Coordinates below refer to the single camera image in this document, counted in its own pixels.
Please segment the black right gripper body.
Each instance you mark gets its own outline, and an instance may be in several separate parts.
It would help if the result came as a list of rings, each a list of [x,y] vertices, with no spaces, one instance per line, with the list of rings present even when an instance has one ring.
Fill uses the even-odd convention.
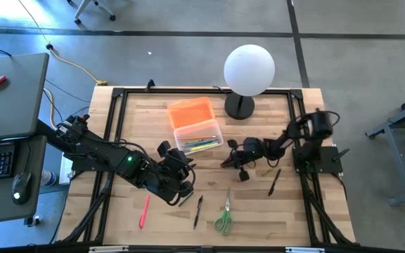
[[[252,162],[265,156],[264,144],[258,138],[247,137],[239,151],[239,158],[243,162]]]

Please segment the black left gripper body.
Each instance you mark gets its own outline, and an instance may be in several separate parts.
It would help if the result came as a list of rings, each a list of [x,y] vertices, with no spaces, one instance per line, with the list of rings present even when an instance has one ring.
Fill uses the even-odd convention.
[[[165,202],[179,202],[181,197],[177,176],[151,158],[147,158],[146,161],[148,162],[146,189]]]

